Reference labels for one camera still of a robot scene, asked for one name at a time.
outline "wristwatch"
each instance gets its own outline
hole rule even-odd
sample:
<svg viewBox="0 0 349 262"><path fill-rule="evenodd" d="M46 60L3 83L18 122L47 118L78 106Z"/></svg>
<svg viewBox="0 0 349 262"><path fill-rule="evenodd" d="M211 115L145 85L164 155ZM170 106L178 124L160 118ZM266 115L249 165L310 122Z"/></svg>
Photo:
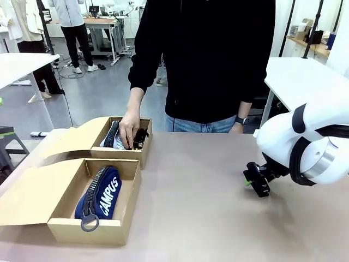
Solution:
<svg viewBox="0 0 349 262"><path fill-rule="evenodd" d="M249 124L249 121L250 121L250 119L248 118L248 117L246 117L246 118L240 118L240 117L236 117L236 119L235 119L235 122L237 122L237 123L240 123L240 124L243 124L244 126L246 126L247 124Z"/></svg>

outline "white jacket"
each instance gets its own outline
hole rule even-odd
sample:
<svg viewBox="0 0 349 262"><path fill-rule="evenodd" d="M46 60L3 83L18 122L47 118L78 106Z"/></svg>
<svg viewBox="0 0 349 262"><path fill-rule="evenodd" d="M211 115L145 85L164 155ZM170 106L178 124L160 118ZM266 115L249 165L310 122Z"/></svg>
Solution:
<svg viewBox="0 0 349 262"><path fill-rule="evenodd" d="M48 0L50 7L55 7L59 24L63 27L83 25L84 21L79 4L85 0Z"/></svg>
<svg viewBox="0 0 349 262"><path fill-rule="evenodd" d="M7 26L9 20L12 19L13 25L8 27L9 37L11 40L21 38L23 36L22 29L11 0L0 0L0 7L3 10L3 15L0 14L0 25ZM27 0L26 10L29 31L36 34L42 34L44 28L36 0Z"/></svg>

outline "person in background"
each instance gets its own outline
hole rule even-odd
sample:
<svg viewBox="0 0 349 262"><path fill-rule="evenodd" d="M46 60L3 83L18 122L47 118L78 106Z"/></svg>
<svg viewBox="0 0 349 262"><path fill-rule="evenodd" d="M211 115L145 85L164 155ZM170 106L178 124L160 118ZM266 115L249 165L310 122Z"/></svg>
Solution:
<svg viewBox="0 0 349 262"><path fill-rule="evenodd" d="M36 0L0 0L0 9L0 25L8 28L9 39L17 42L20 53L46 52L44 28ZM51 94L64 94L51 64L38 68L33 74L42 97L49 99Z"/></svg>
<svg viewBox="0 0 349 262"><path fill-rule="evenodd" d="M98 69L98 66L92 62L86 25L79 6L84 2L85 0L48 0L49 6L55 7L57 10L59 24L67 41L69 55L74 66L73 73L75 74L82 73L77 55L76 39L79 41L81 51L88 65L87 71L93 72Z"/></svg>

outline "green part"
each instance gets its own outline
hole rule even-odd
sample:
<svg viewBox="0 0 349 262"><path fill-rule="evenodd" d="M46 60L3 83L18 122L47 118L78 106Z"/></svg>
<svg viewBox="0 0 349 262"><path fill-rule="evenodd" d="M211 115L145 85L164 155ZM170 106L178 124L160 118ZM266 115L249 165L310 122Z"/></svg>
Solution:
<svg viewBox="0 0 349 262"><path fill-rule="evenodd" d="M0 136L14 135L14 134L15 134L15 132L8 132L8 133L0 134Z"/></svg>
<svg viewBox="0 0 349 262"><path fill-rule="evenodd" d="M252 182L251 182L251 181L247 181L246 179L244 180L244 182L245 182L245 186L249 186L249 185L251 185L251 184L252 184Z"/></svg>

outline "zipper pull ring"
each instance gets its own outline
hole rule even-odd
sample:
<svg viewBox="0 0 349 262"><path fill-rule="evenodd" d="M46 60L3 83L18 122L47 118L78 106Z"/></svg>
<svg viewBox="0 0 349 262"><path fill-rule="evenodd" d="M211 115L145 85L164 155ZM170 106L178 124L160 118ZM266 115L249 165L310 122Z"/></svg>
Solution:
<svg viewBox="0 0 349 262"><path fill-rule="evenodd" d="M82 212L81 229L85 232L92 232L99 226L99 218L92 213L91 208L88 208L88 210L89 214L87 216L85 216L84 212ZM91 223L94 220L96 220L96 225L93 228L88 229L85 227L85 225Z"/></svg>

